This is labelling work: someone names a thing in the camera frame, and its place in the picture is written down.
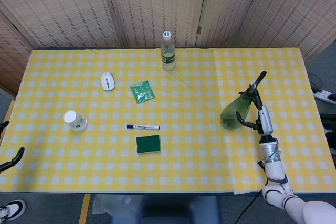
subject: marker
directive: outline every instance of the marker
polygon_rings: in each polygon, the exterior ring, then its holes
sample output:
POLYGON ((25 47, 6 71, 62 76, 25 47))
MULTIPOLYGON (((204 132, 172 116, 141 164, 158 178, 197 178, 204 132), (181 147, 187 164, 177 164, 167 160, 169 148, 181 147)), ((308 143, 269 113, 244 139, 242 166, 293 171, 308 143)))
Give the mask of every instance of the marker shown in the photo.
POLYGON ((156 125, 135 125, 135 124, 127 124, 127 129, 141 129, 141 130, 159 130, 160 126, 156 125))

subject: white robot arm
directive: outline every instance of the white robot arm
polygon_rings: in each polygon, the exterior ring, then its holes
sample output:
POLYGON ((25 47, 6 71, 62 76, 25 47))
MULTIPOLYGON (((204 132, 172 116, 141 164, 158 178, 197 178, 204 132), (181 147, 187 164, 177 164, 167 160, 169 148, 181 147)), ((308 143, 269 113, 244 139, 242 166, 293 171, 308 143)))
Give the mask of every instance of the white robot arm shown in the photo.
POLYGON ((259 146, 264 159, 258 164, 264 169, 270 181, 270 185, 262 189, 265 201, 284 210, 297 224, 335 224, 335 207, 321 201, 304 202, 294 194, 282 167, 278 140, 271 136, 273 128, 268 109, 262 104, 256 87, 250 86, 250 88, 253 92, 253 103, 258 109, 259 117, 256 123, 245 122, 239 112, 236 112, 236 115, 242 125, 257 130, 261 136, 259 146))

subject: plastic water bottle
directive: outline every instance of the plastic water bottle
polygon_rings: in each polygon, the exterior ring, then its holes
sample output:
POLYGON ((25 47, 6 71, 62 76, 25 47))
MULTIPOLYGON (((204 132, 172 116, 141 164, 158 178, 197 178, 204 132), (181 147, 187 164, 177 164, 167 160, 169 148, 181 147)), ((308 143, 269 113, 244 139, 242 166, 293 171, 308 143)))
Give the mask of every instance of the plastic water bottle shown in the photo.
POLYGON ((175 45, 172 40, 172 34, 170 31, 163 33, 163 41, 161 44, 161 59, 162 68, 170 71, 176 66, 175 45))

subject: bottle cap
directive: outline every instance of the bottle cap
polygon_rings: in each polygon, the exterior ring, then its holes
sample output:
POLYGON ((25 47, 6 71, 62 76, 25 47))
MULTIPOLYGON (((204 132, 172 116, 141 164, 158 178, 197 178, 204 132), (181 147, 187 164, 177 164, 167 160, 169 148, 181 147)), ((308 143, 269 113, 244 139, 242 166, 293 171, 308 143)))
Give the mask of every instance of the bottle cap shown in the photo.
POLYGON ((165 31, 165 32, 163 32, 163 39, 164 39, 164 40, 169 40, 169 39, 171 39, 171 38, 172 38, 172 34, 171 34, 170 31, 165 31))
POLYGON ((74 110, 68 110, 63 116, 63 120, 66 123, 72 123, 77 117, 77 114, 74 110))

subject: black wire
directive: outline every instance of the black wire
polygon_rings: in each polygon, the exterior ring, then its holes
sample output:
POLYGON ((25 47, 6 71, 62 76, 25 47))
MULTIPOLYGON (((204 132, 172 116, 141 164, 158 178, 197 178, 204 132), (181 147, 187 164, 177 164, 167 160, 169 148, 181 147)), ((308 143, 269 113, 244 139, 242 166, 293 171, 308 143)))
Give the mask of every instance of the black wire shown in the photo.
POLYGON ((318 76, 317 76, 316 74, 314 74, 314 73, 307 72, 307 74, 308 74, 308 79, 309 79, 310 85, 311 85, 313 88, 317 89, 319 92, 322 92, 322 85, 323 85, 323 81, 322 81, 322 79, 321 79, 320 77, 318 77, 318 76), (320 85, 317 86, 313 81, 311 81, 312 78, 309 78, 309 76, 311 76, 311 77, 315 77, 315 78, 320 82, 320 85))
POLYGON ((237 224, 239 222, 239 219, 242 217, 242 215, 246 212, 246 210, 252 205, 252 203, 258 198, 258 196, 261 194, 262 189, 257 193, 257 195, 253 198, 253 200, 250 202, 250 204, 248 204, 248 206, 244 209, 244 211, 242 211, 242 213, 239 215, 239 217, 237 218, 235 224, 237 224))

